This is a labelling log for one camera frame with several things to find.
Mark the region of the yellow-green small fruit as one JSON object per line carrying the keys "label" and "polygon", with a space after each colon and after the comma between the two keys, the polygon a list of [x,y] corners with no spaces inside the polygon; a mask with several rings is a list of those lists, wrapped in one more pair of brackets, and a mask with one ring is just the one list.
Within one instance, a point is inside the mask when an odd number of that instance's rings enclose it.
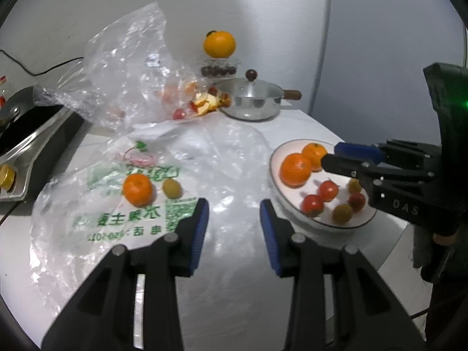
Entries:
{"label": "yellow-green small fruit", "polygon": [[352,178],[347,184],[347,191],[350,194],[362,192],[362,186],[360,185],[359,180]]}
{"label": "yellow-green small fruit", "polygon": [[332,220],[335,224],[346,224],[352,217],[354,211],[349,204],[340,204],[332,211]]}
{"label": "yellow-green small fruit", "polygon": [[164,180],[162,189],[168,199],[179,199],[183,195],[183,188],[178,181],[172,178]]}

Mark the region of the red cherry tomato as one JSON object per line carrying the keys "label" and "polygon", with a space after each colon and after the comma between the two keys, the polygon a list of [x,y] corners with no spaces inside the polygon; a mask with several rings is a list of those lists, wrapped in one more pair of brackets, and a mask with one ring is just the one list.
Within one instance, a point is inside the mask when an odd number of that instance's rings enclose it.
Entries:
{"label": "red cherry tomato", "polygon": [[324,201],[321,196],[316,194],[307,195],[301,203],[301,211],[307,217],[317,217],[324,210]]}
{"label": "red cherry tomato", "polygon": [[349,196],[347,203],[350,205],[352,211],[357,213],[366,205],[366,198],[361,192],[354,192]]}
{"label": "red cherry tomato", "polygon": [[340,188],[338,185],[331,180],[323,181],[317,190],[318,195],[324,202],[333,201],[337,197],[339,191]]}

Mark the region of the mandarin orange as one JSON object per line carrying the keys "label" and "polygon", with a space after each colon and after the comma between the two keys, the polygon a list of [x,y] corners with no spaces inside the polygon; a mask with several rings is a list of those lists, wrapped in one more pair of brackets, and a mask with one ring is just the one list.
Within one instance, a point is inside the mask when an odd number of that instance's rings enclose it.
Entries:
{"label": "mandarin orange", "polygon": [[312,173],[312,163],[301,153],[288,154],[279,170],[280,180],[291,188],[302,187]]}
{"label": "mandarin orange", "polygon": [[146,175],[130,174],[123,183],[122,193],[132,205],[136,207],[144,206],[152,200],[152,182]]}
{"label": "mandarin orange", "polygon": [[326,154],[328,154],[326,148],[319,143],[308,143],[302,149],[302,155],[312,163],[313,172],[322,170],[321,160]]}

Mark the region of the clear container of dark fruits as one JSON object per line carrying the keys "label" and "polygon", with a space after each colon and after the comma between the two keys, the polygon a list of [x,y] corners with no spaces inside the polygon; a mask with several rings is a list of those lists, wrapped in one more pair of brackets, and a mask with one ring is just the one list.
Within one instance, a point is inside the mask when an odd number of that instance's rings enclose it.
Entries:
{"label": "clear container of dark fruits", "polygon": [[240,61],[234,57],[205,57],[200,61],[200,73],[205,78],[233,78],[237,74]]}

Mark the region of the white plate black rim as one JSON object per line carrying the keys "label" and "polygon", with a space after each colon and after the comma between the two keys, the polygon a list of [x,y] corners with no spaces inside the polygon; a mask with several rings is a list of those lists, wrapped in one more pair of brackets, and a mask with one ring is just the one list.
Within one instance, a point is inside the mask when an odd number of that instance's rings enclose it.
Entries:
{"label": "white plate black rim", "polygon": [[363,227],[376,210],[357,181],[321,168],[323,156],[333,153],[331,143],[318,140],[291,140],[277,147],[269,164],[274,195],[301,223],[333,230]]}

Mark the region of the printed flat plastic bag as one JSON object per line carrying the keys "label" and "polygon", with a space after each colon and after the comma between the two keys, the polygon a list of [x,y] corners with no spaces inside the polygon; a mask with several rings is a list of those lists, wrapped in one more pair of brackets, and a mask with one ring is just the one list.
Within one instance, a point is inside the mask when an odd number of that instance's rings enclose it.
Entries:
{"label": "printed flat plastic bag", "polygon": [[209,203],[200,270],[180,287],[184,311],[243,310],[260,279],[258,208],[269,194],[264,136],[224,116],[141,127],[100,145],[51,180],[32,210],[32,281],[58,312],[114,245],[147,246]]}

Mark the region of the steel saucepan with lid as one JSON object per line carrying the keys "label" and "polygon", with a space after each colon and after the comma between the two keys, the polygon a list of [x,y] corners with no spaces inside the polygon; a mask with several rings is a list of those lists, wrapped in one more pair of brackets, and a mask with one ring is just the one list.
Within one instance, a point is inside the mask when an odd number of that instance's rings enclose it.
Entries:
{"label": "steel saucepan with lid", "polygon": [[268,121],[279,114],[283,100],[299,101],[299,90],[282,87],[258,78],[256,70],[249,69],[243,78],[229,78],[214,83],[223,102],[220,111],[241,121]]}

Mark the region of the steel gas stove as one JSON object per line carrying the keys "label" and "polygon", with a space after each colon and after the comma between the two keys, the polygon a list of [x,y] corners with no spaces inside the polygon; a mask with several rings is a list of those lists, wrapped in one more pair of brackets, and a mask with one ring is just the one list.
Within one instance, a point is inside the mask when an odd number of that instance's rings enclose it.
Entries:
{"label": "steel gas stove", "polygon": [[61,105],[34,107],[13,122],[1,139],[1,203],[34,199],[83,123]]}

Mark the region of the orange peel scraps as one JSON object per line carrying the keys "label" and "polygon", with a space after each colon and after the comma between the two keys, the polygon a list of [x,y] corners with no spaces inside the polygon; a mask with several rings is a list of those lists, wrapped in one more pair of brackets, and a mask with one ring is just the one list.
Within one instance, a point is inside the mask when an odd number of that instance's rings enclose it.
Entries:
{"label": "orange peel scraps", "polygon": [[231,104],[232,99],[229,94],[215,96],[208,92],[204,92],[195,95],[194,99],[190,101],[190,108],[198,116],[204,116],[208,113],[217,111],[220,108],[229,108]]}

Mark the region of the large orange on container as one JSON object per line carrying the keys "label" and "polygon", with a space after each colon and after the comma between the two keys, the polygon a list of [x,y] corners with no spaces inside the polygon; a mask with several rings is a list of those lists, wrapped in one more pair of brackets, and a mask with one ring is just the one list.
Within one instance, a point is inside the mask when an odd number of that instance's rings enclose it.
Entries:
{"label": "large orange on container", "polygon": [[215,59],[224,59],[234,54],[236,42],[229,32],[210,31],[205,36],[203,48],[206,55]]}

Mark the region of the red tomato in bag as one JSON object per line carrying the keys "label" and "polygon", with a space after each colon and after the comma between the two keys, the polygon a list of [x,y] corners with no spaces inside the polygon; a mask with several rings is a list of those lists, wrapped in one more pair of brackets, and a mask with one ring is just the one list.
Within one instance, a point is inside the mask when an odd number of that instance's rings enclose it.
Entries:
{"label": "red tomato in bag", "polygon": [[186,117],[186,111],[184,109],[176,109],[172,115],[172,119],[175,121],[183,120]]}

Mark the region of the crumpled clear plastic bag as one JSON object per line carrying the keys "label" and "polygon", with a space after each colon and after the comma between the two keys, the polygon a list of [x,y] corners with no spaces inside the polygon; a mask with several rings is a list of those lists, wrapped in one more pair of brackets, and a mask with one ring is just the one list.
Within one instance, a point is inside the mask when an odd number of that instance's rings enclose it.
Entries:
{"label": "crumpled clear plastic bag", "polygon": [[91,38],[83,59],[55,82],[35,85],[40,106],[62,105],[115,132],[191,117],[190,101],[207,81],[175,60],[165,41],[167,20],[155,2],[119,18]]}

